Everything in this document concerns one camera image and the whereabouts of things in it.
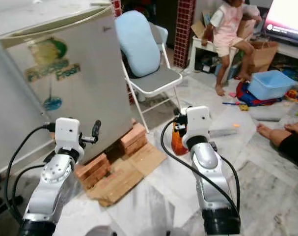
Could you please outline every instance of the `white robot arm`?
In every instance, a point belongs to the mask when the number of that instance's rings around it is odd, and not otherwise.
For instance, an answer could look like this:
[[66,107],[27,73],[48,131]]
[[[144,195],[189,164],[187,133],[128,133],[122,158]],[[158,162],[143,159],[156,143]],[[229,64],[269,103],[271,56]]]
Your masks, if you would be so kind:
[[222,157],[216,152],[215,145],[208,142],[211,124],[208,107],[184,108],[174,121],[175,131],[180,133],[183,145],[189,149],[192,158],[205,232],[207,235],[217,236],[238,235],[240,233],[239,203],[236,207],[231,200],[230,190],[222,173]]
[[62,208],[74,186],[75,164],[84,156],[85,143],[98,140],[101,122],[96,121],[92,137],[83,137],[80,122],[59,118],[55,123],[55,155],[40,176],[20,227],[20,236],[49,236],[55,231]]

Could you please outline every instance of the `tv screen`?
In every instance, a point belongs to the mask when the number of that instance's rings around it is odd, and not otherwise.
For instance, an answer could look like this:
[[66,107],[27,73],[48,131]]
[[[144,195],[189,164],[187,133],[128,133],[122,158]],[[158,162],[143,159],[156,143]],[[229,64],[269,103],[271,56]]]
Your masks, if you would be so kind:
[[273,0],[263,29],[268,35],[298,43],[298,0]]

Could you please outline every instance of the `blue plastic tub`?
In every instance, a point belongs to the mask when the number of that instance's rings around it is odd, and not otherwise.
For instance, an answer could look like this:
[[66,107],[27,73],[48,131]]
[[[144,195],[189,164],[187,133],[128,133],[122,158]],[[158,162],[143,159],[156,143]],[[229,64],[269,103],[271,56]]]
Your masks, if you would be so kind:
[[252,74],[248,91],[259,100],[280,98],[296,82],[278,70],[259,72]]

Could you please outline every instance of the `person's foot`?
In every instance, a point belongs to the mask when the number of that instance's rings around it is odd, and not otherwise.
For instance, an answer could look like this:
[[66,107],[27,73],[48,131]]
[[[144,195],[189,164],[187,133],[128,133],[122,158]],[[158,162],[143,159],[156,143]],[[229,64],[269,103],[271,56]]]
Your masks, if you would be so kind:
[[217,92],[217,95],[219,95],[219,96],[224,96],[225,95],[225,91],[222,88],[222,85],[216,85],[216,92]]
[[267,127],[263,124],[258,124],[258,126],[257,126],[257,132],[267,139],[270,139],[271,131],[272,130],[269,127]]
[[245,72],[240,72],[239,75],[238,75],[238,77],[239,77],[240,79],[245,79],[245,80],[249,80],[249,81],[250,81],[250,79],[251,79],[250,75],[248,75],[248,74],[245,73]]

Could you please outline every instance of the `orange bottle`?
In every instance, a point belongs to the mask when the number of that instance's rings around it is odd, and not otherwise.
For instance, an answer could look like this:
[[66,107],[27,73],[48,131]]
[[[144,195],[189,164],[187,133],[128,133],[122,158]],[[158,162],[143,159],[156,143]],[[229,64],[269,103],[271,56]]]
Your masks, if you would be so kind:
[[186,154],[189,150],[183,146],[182,138],[179,132],[174,131],[175,123],[173,123],[173,133],[172,133],[172,149],[174,153],[178,156]]

